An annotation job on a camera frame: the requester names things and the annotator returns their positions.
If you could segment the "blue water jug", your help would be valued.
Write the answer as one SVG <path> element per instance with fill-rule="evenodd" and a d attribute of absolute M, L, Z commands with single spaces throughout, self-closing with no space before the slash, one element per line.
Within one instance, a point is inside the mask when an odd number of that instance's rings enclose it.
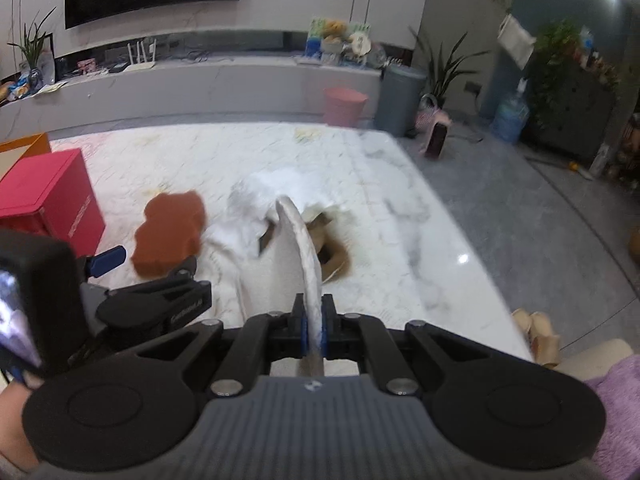
<path fill-rule="evenodd" d="M 517 144 L 526 125 L 529 107 L 526 101 L 527 80 L 521 78 L 516 90 L 508 94 L 499 104 L 490 131 L 498 139 Z"/>

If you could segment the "pink waste bin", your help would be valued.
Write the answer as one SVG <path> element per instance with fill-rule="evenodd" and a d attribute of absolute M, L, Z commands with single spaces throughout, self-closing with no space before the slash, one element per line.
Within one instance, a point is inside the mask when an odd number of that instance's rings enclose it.
<path fill-rule="evenodd" d="M 356 128 L 369 97 L 351 88 L 327 88 L 323 119 L 329 126 Z"/>

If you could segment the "brown bear shaped sponge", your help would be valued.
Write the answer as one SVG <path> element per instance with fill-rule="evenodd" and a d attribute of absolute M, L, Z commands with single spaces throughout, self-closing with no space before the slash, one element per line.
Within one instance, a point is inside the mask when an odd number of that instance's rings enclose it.
<path fill-rule="evenodd" d="M 146 204 L 130 260 L 140 278 L 161 278 L 201 252 L 206 211 L 195 191 L 160 193 Z"/>

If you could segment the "teddy bear on cabinet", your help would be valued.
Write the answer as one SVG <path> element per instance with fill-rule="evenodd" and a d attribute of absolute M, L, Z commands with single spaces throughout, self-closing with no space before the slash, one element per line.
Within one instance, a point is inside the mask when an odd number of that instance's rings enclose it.
<path fill-rule="evenodd" d="M 341 20 L 326 20 L 322 28 L 321 52 L 341 54 L 347 32 L 347 23 Z"/>

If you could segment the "brown plush toy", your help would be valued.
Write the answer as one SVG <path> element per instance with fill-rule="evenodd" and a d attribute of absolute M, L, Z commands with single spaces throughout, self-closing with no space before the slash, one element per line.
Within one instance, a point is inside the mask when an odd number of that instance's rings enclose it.
<path fill-rule="evenodd" d="M 305 223 L 300 214 L 296 212 L 292 215 L 291 222 L 295 232 L 299 230 L 300 226 L 304 226 L 308 232 L 320 266 L 322 284 L 337 280 L 348 271 L 348 252 L 345 246 L 326 230 L 326 226 L 330 222 L 328 217 L 319 214 L 311 222 Z M 293 252 L 293 255 L 274 255 L 273 258 L 272 266 L 277 276 L 291 281 L 298 287 L 298 290 L 302 290 L 304 288 L 304 267 L 300 262 L 299 254 Z"/>

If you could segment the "white wifi router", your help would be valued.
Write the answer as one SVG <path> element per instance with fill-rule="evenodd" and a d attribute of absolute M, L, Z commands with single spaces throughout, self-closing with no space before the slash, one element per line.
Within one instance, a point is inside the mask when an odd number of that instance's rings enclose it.
<path fill-rule="evenodd" d="M 156 64 L 157 39 L 150 41 L 139 40 L 134 44 L 128 42 L 128 65 L 125 72 L 150 70 Z"/>

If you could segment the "pink space heater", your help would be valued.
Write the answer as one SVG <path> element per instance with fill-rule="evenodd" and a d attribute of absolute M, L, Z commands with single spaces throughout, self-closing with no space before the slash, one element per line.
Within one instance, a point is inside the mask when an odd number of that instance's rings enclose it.
<path fill-rule="evenodd" d="M 449 115 L 434 96 L 424 94 L 416 112 L 416 131 L 422 136 L 419 152 L 425 158 L 439 159 L 451 126 Z"/>

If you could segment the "hanging white paper calendar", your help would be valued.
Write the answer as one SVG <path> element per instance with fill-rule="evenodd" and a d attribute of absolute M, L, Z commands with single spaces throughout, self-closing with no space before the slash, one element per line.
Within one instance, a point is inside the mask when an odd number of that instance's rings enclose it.
<path fill-rule="evenodd" d="M 529 35 L 513 15 L 504 17 L 498 29 L 498 44 L 520 70 L 524 70 L 535 49 L 536 38 Z"/>

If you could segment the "white fluffy towel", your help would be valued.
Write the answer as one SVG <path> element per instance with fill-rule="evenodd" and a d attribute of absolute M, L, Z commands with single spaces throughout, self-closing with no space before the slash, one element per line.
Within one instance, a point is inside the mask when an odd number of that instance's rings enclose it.
<path fill-rule="evenodd" d="M 269 311 L 288 312 L 304 289 L 279 278 L 273 256 L 293 255 L 294 240 L 280 223 L 277 199 L 288 196 L 304 222 L 319 214 L 331 218 L 337 202 L 312 172 L 293 167 L 257 171 L 231 187 L 221 219 L 209 223 L 205 240 L 230 263 L 239 319 Z"/>

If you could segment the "grey pedal trash can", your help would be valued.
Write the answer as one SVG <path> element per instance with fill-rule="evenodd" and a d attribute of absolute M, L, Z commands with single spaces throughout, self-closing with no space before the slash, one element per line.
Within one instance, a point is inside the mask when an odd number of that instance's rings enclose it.
<path fill-rule="evenodd" d="M 393 136 L 405 136 L 412 130 L 426 81 L 427 74 L 422 70 L 397 64 L 387 66 L 373 119 L 375 128 Z"/>

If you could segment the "beige slippers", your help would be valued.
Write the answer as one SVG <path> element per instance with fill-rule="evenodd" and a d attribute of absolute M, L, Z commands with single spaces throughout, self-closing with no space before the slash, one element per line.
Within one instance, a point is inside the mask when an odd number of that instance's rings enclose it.
<path fill-rule="evenodd" d="M 544 367 L 556 367 L 560 362 L 560 336 L 555 333 L 548 315 L 518 309 L 511 316 L 528 343 L 534 361 Z"/>

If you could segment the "orange storage box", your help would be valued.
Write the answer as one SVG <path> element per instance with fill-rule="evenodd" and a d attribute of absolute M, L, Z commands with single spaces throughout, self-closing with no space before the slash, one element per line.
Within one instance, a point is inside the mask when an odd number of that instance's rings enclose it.
<path fill-rule="evenodd" d="M 47 154 L 50 151 L 49 137 L 45 132 L 2 142 L 0 144 L 0 179 L 3 179 L 21 159 Z"/>

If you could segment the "white insole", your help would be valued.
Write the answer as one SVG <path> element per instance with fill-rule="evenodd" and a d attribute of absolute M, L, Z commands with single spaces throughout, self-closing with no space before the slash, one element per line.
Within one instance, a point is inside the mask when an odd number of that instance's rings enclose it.
<path fill-rule="evenodd" d="M 299 365 L 299 371 L 306 376 L 323 376 L 322 278 L 316 248 L 304 219 L 292 200 L 288 196 L 280 196 L 276 205 L 280 223 L 293 235 L 294 250 L 299 258 L 299 269 L 302 271 L 304 284 L 309 349 Z"/>

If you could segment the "dark side cabinet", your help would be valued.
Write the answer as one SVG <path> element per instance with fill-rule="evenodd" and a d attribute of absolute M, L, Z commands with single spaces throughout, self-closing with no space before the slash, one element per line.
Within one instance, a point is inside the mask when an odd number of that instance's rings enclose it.
<path fill-rule="evenodd" d="M 590 165 L 604 141 L 616 94 L 595 74 L 570 63 L 556 78 L 532 80 L 527 102 L 529 118 L 521 141 Z"/>

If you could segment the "red gift box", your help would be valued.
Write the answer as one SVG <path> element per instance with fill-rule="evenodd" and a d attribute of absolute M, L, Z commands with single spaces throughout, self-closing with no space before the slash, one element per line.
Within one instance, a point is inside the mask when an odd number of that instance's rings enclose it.
<path fill-rule="evenodd" d="M 1 180 L 1 225 L 47 235 L 93 255 L 105 222 L 79 148 L 26 157 Z"/>

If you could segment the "green plant in glass vase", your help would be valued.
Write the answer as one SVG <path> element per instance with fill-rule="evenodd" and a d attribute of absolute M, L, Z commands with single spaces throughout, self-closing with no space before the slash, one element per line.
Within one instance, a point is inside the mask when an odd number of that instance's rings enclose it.
<path fill-rule="evenodd" d="M 42 28 L 55 10 L 56 8 L 52 8 L 40 21 L 34 18 L 32 24 L 24 25 L 21 41 L 18 44 L 9 42 L 10 47 L 20 50 L 28 65 L 28 83 L 32 93 L 36 93 L 43 87 L 43 76 L 38 62 L 48 34 Z"/>

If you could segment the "green floor plant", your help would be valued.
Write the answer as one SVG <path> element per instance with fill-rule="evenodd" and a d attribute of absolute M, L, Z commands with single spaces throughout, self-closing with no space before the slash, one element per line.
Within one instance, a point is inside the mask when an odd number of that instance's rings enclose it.
<path fill-rule="evenodd" d="M 435 100 L 438 108 L 444 107 L 449 87 L 457 78 L 478 73 L 478 70 L 467 70 L 463 64 L 472 58 L 480 58 L 490 53 L 489 50 L 477 50 L 461 54 L 459 50 L 465 42 L 468 32 L 464 32 L 460 36 L 448 54 L 445 54 L 443 44 L 440 45 L 438 52 L 435 52 L 427 36 L 421 36 L 413 28 L 409 28 L 409 32 L 416 40 L 418 50 L 426 56 L 426 64 L 424 65 L 428 83 L 426 94 Z"/>

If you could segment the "white marble tv cabinet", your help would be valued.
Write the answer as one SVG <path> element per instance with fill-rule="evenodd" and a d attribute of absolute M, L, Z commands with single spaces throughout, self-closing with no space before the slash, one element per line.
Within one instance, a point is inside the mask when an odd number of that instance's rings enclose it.
<path fill-rule="evenodd" d="M 380 83 L 377 70 L 300 64 L 282 56 L 169 61 L 148 70 L 73 78 L 51 93 L 6 104 L 1 139 L 155 117 L 320 117 L 329 88 L 365 94 L 362 117 L 369 119 Z"/>

